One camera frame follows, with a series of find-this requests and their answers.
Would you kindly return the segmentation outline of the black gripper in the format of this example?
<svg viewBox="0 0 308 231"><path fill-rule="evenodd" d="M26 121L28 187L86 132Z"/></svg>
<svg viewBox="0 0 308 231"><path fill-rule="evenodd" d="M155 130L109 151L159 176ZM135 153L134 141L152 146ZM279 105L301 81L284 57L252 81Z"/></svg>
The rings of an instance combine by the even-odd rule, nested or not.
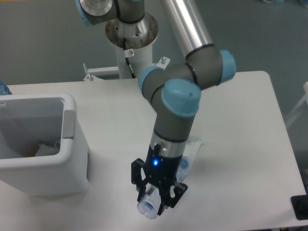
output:
<svg viewBox="0 0 308 231"><path fill-rule="evenodd" d="M182 159L182 155L178 157L164 157L158 155L161 145L155 148L149 146L146 161L140 158L131 163L131 182L136 185L138 191L137 201L141 202L145 192L146 185L149 183L159 189L161 203L157 214L160 216L167 208L174 208L188 186L179 183L176 174Z"/></svg>

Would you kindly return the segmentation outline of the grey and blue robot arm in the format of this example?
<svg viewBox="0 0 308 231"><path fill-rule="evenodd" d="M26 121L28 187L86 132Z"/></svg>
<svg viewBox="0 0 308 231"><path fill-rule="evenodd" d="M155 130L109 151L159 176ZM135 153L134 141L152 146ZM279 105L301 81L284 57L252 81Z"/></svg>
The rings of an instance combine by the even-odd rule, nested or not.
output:
<svg viewBox="0 0 308 231"><path fill-rule="evenodd" d="M155 39L144 1L76 1L84 24L113 24L106 34L121 48L128 76L137 79L143 97L156 112L147 157L131 164L131 181L139 193L138 210L148 218L173 208L187 191L180 163L202 90L229 81L236 73L234 57L215 47L193 0L164 0L161 4L186 62L169 70L149 66L137 75L129 50L143 48Z"/></svg>

